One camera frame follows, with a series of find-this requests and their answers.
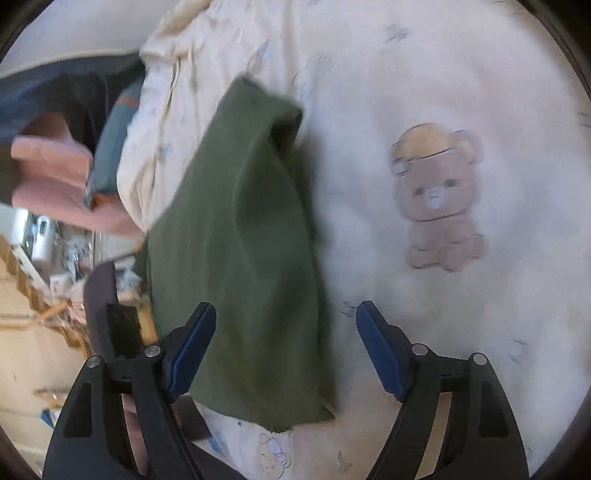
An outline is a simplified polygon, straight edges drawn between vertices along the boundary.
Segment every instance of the blanket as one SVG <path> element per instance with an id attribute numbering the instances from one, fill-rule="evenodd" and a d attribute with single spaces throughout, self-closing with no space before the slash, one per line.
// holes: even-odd
<path id="1" fill-rule="evenodd" d="M 237 75 L 304 111 L 336 419 L 276 435 L 203 409 L 212 449 L 248 478 L 366 478 L 400 407 L 355 329 L 371 299 L 439 355 L 488 356 L 534 472 L 591 384 L 591 105 L 537 20 L 511 0 L 184 0 L 141 56 L 118 184 L 144 229 Z"/>

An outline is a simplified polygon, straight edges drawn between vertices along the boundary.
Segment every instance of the cartoon print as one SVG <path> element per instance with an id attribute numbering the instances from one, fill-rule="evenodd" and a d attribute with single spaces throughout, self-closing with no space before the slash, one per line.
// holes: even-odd
<path id="1" fill-rule="evenodd" d="M 392 24 L 386 28 L 387 38 L 384 43 L 390 43 L 392 41 L 400 43 L 408 37 L 409 33 L 410 30 L 408 28 L 399 28 L 396 24 Z"/>
<path id="2" fill-rule="evenodd" d="M 343 460 L 343 452 L 341 452 L 339 450 L 339 473 L 341 475 L 347 475 L 349 469 L 351 468 L 351 465 L 353 465 L 351 462 L 345 462 L 345 460 Z"/>
<path id="3" fill-rule="evenodd" d="M 437 124 L 422 124 L 403 133 L 392 146 L 397 174 L 395 201 L 413 221 L 408 263 L 414 268 L 439 265 L 458 271 L 483 255 L 483 237 L 468 210 L 476 199 L 476 165 L 482 146 L 474 133 L 448 133 Z"/>
<path id="4" fill-rule="evenodd" d="M 250 75 L 256 75 L 262 72 L 265 63 L 268 60 L 268 48 L 269 41 L 267 40 L 261 48 L 254 52 L 251 59 L 248 60 L 248 64 L 246 65 L 246 71 Z"/>
<path id="5" fill-rule="evenodd" d="M 266 480 L 279 480 L 283 472 L 291 466 L 291 459 L 276 438 L 269 438 L 267 434 L 259 436 L 259 467 Z"/>

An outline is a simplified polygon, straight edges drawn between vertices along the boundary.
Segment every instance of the wall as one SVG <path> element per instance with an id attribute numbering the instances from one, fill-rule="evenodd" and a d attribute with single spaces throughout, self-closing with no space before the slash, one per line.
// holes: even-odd
<path id="1" fill-rule="evenodd" d="M 14 209 L 0 204 L 0 233 L 11 244 L 19 244 L 22 241 L 27 211 Z"/>

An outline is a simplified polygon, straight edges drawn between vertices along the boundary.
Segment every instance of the metal screw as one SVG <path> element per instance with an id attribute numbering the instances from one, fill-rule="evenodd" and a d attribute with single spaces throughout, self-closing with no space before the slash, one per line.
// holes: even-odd
<path id="1" fill-rule="evenodd" d="M 150 358 L 160 355 L 162 350 L 158 345 L 151 345 L 145 350 L 145 355 L 149 356 Z"/>
<path id="2" fill-rule="evenodd" d="M 99 356 L 91 356 L 87 361 L 86 361 L 86 365 L 88 365 L 88 368 L 94 368 L 97 367 L 98 365 L 100 365 L 100 357 Z"/>
<path id="3" fill-rule="evenodd" d="M 475 353 L 472 359 L 476 365 L 486 365 L 488 363 L 488 358 L 481 353 Z"/>
<path id="4" fill-rule="evenodd" d="M 415 343 L 413 345 L 413 353 L 418 356 L 423 356 L 429 353 L 429 349 L 422 343 Z"/>

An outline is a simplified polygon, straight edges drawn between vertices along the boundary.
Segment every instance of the blue gripper pad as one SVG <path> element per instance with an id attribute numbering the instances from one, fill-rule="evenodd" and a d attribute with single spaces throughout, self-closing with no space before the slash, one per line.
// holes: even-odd
<path id="1" fill-rule="evenodd" d="M 187 324 L 164 340 L 164 385 L 173 400 L 189 391 L 215 330 L 216 310 L 201 302 Z"/>
<path id="2" fill-rule="evenodd" d="M 412 344 L 400 328 L 386 322 L 370 300 L 357 307 L 357 331 L 384 390 L 403 402 L 418 368 Z"/>

